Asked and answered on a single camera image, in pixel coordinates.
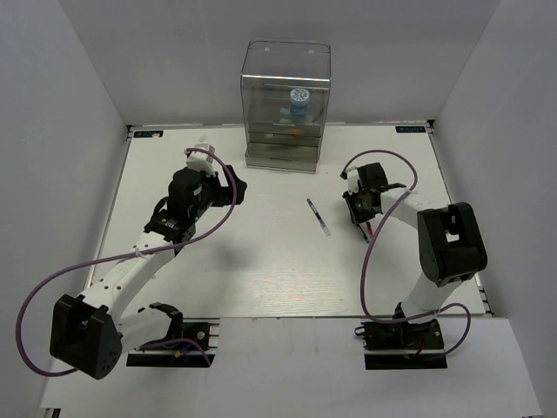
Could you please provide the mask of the blue white round jar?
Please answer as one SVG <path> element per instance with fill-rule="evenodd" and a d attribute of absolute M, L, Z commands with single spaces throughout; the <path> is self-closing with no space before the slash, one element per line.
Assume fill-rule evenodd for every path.
<path fill-rule="evenodd" d="M 290 91 L 289 113 L 296 118 L 306 117 L 309 111 L 311 93 L 306 88 L 297 87 Z"/>

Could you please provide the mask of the clear acrylic drawer organizer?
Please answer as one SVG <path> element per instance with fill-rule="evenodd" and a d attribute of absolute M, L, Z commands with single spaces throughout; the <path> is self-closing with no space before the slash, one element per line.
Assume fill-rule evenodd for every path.
<path fill-rule="evenodd" d="M 304 40 L 257 39 L 247 46 L 240 74 L 240 93 L 248 166 L 315 172 L 319 162 L 332 84 L 331 46 Z M 281 108 L 290 107 L 294 88 L 311 93 L 310 124 L 279 122 Z M 292 135 L 290 127 L 305 133 Z M 272 153 L 268 145 L 296 145 L 298 152 Z"/>

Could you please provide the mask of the green pen refill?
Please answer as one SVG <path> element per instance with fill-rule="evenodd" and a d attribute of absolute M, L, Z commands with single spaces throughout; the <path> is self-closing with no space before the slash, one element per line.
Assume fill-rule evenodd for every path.
<path fill-rule="evenodd" d="M 364 239 L 364 241 L 367 244 L 369 244 L 370 239 L 369 239 L 368 235 L 366 234 L 366 232 L 362 228 L 360 228 L 359 230 L 360 230 L 360 234 L 362 235 L 362 238 Z"/>

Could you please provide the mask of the green highlighter marker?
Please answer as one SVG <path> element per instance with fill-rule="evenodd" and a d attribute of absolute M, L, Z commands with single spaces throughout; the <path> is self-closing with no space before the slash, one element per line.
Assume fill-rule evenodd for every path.
<path fill-rule="evenodd" d="M 300 147 L 296 145 L 268 145 L 267 150 L 272 153 L 293 153 L 298 152 Z"/>

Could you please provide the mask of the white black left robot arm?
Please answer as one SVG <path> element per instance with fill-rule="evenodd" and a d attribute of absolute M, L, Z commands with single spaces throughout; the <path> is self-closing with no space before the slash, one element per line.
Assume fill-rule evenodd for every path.
<path fill-rule="evenodd" d="M 183 315 L 172 305 L 152 302 L 133 313 L 126 308 L 140 290 L 195 238 L 196 223 L 212 207 L 242 203 L 247 184 L 226 165 L 219 174 L 189 166 L 175 172 L 168 193 L 155 205 L 134 254 L 77 296 L 55 304 L 50 354 L 100 380 L 120 356 L 154 345 L 175 347 L 184 337 Z"/>

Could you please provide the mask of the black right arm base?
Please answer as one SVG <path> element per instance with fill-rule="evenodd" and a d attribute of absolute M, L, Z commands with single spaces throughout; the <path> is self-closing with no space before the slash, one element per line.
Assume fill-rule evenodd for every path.
<path fill-rule="evenodd" d="M 446 369 L 445 344 L 437 320 L 421 324 L 368 321 L 354 329 L 363 341 L 366 370 Z"/>

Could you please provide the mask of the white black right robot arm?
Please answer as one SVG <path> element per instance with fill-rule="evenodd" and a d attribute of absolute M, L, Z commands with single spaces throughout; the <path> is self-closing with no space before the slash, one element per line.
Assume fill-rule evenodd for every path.
<path fill-rule="evenodd" d="M 473 208 L 465 202 L 432 208 L 409 187 L 390 184 L 379 163 L 350 167 L 340 177 L 347 181 L 343 199 L 354 225 L 381 217 L 371 246 L 390 217 L 417 231 L 421 273 L 397 305 L 398 321 L 393 325 L 393 338 L 403 347 L 413 347 L 425 335 L 422 323 L 432 320 L 454 290 L 487 267 L 487 251 Z"/>

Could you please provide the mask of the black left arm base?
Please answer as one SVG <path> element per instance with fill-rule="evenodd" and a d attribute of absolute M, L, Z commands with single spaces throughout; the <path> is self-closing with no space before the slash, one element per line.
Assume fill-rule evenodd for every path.
<path fill-rule="evenodd" d="M 220 319 L 184 319 L 160 344 L 127 354 L 127 367 L 208 368 L 218 351 Z"/>

